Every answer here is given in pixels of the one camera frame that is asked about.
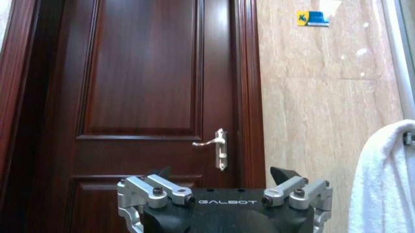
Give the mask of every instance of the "sticker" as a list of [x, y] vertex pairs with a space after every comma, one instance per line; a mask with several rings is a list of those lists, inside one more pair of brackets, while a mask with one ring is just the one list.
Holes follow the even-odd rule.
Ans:
[[297, 11], [297, 25], [328, 27], [328, 18], [320, 11]]

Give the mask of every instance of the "marble wall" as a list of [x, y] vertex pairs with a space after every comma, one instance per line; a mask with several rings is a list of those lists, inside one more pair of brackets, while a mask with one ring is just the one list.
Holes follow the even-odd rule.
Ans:
[[[403, 118], [381, 2], [256, 4], [265, 164], [331, 181], [325, 233], [343, 233], [361, 147], [380, 127]], [[325, 11], [329, 27], [299, 27], [296, 10]]]

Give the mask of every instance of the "door handle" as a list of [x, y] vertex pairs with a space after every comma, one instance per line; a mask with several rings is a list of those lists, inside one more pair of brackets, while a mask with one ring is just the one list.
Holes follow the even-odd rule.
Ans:
[[221, 171], [225, 170], [228, 167], [228, 132], [225, 132], [223, 129], [219, 129], [215, 132], [215, 138], [204, 143], [193, 142], [192, 146], [195, 147], [203, 147], [209, 144], [216, 144], [216, 168]]

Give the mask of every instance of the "white towel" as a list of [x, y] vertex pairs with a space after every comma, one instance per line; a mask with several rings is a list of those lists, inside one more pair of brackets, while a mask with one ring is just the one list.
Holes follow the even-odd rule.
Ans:
[[403, 133], [415, 121], [381, 128], [368, 139], [352, 184], [348, 233], [415, 233], [415, 150]]

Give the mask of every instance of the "door frame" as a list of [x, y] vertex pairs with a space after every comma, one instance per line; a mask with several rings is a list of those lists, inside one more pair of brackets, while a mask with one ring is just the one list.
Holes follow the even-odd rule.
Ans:
[[[41, 135], [48, 80], [56, 56], [64, 0], [14, 0], [0, 59], [0, 212], [29, 203], [30, 177]], [[265, 187], [256, 0], [231, 0], [232, 60], [236, 77], [237, 179], [240, 187]]]

